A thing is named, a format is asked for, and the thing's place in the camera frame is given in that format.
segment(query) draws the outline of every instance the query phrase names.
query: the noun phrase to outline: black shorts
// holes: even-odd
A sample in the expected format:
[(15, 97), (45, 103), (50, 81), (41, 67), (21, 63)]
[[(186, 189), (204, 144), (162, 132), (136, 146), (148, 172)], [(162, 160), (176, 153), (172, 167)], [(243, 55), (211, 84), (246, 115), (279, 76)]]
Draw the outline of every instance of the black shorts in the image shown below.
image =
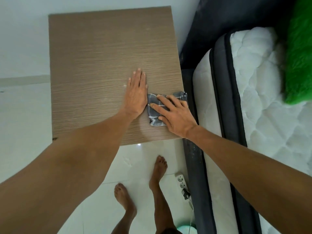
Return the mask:
[(164, 230), (161, 234), (182, 234), (182, 233), (179, 232), (177, 229), (168, 228)]

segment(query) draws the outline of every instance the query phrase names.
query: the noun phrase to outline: wooden table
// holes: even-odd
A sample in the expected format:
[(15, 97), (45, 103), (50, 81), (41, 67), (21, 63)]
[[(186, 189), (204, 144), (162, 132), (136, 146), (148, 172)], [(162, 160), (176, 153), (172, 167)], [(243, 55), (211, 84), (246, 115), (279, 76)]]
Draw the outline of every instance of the wooden table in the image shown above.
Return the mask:
[[(149, 93), (183, 90), (170, 7), (50, 15), (49, 39), (53, 138), (114, 115), (138, 67)], [(145, 110), (122, 145), (171, 138)]]

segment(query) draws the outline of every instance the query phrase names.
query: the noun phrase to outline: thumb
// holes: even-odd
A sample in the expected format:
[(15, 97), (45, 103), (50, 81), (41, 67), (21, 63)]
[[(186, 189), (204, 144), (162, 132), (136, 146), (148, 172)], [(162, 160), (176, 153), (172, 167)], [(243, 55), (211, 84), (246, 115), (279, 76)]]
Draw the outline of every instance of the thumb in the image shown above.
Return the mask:
[(171, 124), (167, 118), (165, 118), (164, 116), (159, 116), (158, 119), (165, 123), (168, 129), (171, 130)]

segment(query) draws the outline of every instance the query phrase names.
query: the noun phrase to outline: green fur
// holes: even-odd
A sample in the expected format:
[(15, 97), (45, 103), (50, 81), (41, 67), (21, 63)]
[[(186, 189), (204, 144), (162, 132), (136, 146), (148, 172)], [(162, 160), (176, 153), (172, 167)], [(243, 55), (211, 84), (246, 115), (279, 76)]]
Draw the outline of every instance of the green fur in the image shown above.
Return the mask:
[(286, 103), (312, 100), (312, 0), (297, 0), (288, 30)]

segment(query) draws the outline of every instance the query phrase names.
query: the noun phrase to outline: bare foot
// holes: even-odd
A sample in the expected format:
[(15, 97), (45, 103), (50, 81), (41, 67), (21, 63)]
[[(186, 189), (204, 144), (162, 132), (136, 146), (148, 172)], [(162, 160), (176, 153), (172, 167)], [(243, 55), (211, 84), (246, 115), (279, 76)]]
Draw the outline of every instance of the bare foot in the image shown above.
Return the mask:
[(123, 206), (126, 212), (130, 212), (130, 214), (133, 215), (134, 218), (137, 214), (137, 209), (132, 199), (130, 198), (127, 188), (123, 184), (118, 183), (115, 186), (114, 194), (119, 204)]
[(152, 177), (150, 179), (150, 189), (152, 190), (155, 186), (158, 186), (160, 179), (163, 177), (167, 170), (167, 162), (164, 157), (158, 155), (154, 165)]

